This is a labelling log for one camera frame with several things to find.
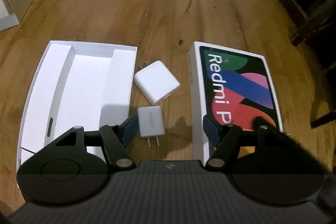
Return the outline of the small white charger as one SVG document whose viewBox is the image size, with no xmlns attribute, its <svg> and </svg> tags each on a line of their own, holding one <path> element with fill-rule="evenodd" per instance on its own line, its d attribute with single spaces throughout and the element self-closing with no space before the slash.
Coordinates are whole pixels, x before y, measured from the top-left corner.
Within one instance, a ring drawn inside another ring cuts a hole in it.
<svg viewBox="0 0 336 224">
<path fill-rule="evenodd" d="M 146 138 L 150 147 L 150 139 L 155 138 L 159 147 L 159 136 L 165 135 L 162 109 L 160 106 L 138 108 L 139 135 Z"/>
</svg>

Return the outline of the Redmi Pad SE box lid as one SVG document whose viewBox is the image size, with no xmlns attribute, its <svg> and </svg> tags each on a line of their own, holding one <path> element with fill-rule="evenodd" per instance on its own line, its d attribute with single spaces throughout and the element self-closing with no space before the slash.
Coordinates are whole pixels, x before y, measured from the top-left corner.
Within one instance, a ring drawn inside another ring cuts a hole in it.
<svg viewBox="0 0 336 224">
<path fill-rule="evenodd" d="M 264 56 L 229 47 L 194 42 L 188 53 L 193 131 L 193 159 L 210 158 L 214 144 L 203 131 L 208 115 L 220 125 L 252 130 L 256 117 L 283 129 L 276 91 Z"/>
</svg>

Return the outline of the large white square charger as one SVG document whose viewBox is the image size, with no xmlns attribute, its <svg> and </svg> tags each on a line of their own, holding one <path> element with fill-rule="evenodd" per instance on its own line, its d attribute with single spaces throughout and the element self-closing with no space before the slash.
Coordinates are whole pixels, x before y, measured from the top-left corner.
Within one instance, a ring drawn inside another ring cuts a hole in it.
<svg viewBox="0 0 336 224">
<path fill-rule="evenodd" d="M 181 85 L 161 60 L 138 71 L 134 75 L 134 83 L 153 106 L 159 104 Z"/>
</svg>

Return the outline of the dark wooden furniture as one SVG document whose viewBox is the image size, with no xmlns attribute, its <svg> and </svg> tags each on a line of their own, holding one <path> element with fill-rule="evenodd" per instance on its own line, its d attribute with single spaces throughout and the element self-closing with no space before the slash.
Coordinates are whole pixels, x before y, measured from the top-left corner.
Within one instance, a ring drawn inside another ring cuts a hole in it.
<svg viewBox="0 0 336 224">
<path fill-rule="evenodd" d="M 331 98 L 329 113 L 312 119 L 311 128 L 335 121 L 335 0 L 279 0 L 297 30 L 291 35 L 293 46 L 306 43 L 321 63 Z"/>
</svg>

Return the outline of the white box tray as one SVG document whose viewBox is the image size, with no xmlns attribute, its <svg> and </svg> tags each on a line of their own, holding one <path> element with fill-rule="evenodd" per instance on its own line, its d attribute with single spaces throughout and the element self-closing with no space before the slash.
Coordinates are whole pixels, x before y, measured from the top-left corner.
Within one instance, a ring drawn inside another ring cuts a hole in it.
<svg viewBox="0 0 336 224">
<path fill-rule="evenodd" d="M 17 166 L 74 126 L 126 120 L 136 55 L 133 46 L 51 40 L 27 95 Z"/>
</svg>

